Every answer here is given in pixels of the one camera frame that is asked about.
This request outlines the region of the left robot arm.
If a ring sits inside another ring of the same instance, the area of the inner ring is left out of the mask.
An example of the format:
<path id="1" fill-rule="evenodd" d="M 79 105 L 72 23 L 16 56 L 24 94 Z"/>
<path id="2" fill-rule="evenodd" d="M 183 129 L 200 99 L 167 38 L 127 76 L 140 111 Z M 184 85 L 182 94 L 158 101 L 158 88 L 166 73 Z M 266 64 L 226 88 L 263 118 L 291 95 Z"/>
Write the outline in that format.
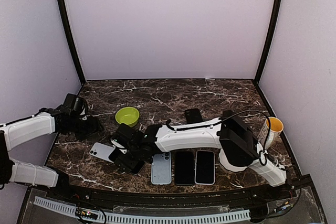
<path id="1" fill-rule="evenodd" d="M 103 130 L 100 121 L 88 114 L 85 99 L 67 94 L 57 108 L 42 108 L 27 118 L 1 124 L 1 189 L 9 183 L 39 185 L 53 188 L 63 201 L 74 197 L 74 189 L 63 175 L 47 166 L 21 162 L 9 156 L 14 148 L 44 135 L 73 133 L 79 140 Z"/>

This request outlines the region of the silver white phone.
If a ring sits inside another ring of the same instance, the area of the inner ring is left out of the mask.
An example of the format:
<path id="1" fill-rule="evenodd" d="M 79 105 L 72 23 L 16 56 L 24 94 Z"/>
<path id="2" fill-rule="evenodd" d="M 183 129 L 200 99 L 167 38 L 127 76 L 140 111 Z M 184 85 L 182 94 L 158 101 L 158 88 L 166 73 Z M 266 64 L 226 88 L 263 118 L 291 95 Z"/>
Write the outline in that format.
<path id="1" fill-rule="evenodd" d="M 89 151 L 89 154 L 93 157 L 112 163 L 112 161 L 109 159 L 109 156 L 114 150 L 115 147 L 113 146 L 104 145 L 99 142 L 96 142 Z"/>

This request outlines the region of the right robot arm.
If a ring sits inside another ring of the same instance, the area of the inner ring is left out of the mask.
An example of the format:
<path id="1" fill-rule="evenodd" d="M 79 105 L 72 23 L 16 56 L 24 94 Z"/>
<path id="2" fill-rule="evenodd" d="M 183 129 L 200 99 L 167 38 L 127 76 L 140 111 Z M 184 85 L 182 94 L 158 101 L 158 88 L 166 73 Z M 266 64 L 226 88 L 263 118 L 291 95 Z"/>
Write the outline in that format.
<path id="1" fill-rule="evenodd" d="M 108 159 L 126 173 L 156 154 L 192 148 L 217 148 L 222 168 L 241 172 L 247 168 L 262 176 L 270 185 L 268 195 L 280 199 L 288 191 L 287 171 L 268 154 L 266 144 L 254 136 L 251 128 L 231 110 L 209 121 L 185 125 L 153 124 L 145 132 L 122 123 L 112 136 L 116 148 Z"/>

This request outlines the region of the dark purple edged phone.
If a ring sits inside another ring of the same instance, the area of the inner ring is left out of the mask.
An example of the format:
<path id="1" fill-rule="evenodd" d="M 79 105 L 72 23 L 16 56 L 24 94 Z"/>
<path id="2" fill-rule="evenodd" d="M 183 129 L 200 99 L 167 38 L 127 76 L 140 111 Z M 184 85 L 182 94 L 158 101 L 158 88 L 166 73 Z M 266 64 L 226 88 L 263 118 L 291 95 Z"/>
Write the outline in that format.
<path id="1" fill-rule="evenodd" d="M 131 173 L 134 174 L 134 175 L 138 174 L 141 171 L 141 169 L 143 168 L 144 164 L 145 164 L 144 161 L 138 161 L 135 164 L 135 166 L 131 169 Z"/>

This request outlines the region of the light blue phone case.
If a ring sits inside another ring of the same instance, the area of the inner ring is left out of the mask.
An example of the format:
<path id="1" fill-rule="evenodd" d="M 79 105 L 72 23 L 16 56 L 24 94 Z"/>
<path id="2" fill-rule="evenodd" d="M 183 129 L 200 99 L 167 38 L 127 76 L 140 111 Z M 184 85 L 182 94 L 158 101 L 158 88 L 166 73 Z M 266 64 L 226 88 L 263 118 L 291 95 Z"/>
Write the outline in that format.
<path id="1" fill-rule="evenodd" d="M 168 185 L 172 182 L 171 153 L 165 152 L 153 156 L 151 165 L 151 183 L 154 185 Z"/>

